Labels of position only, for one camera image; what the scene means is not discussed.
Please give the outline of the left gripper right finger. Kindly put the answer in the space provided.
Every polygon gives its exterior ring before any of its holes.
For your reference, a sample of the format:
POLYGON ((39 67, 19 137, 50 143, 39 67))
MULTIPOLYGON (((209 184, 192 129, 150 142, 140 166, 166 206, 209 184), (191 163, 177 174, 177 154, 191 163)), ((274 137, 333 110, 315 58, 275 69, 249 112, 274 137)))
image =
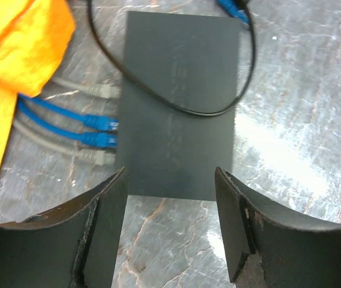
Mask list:
POLYGON ((341 287, 341 224, 302 214, 215 170, 230 282, 237 287, 341 287))

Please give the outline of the dark grey network switch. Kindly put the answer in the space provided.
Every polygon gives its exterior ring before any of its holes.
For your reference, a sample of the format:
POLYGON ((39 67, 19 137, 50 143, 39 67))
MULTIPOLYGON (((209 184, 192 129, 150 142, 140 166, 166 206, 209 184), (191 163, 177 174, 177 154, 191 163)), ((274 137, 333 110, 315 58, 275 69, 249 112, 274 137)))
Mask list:
POLYGON ((123 80, 116 165, 136 196, 215 200, 217 167, 233 165, 234 117, 213 117, 236 97, 240 21, 130 11, 124 66, 190 116, 123 80))

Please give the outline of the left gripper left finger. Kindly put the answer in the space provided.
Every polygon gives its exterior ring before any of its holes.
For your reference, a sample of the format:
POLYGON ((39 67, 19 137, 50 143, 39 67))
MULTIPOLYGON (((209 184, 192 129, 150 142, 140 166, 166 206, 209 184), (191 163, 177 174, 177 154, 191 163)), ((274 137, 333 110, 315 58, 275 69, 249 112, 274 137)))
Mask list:
POLYGON ((120 169, 48 211, 0 224, 0 287, 110 287, 127 197, 120 169))

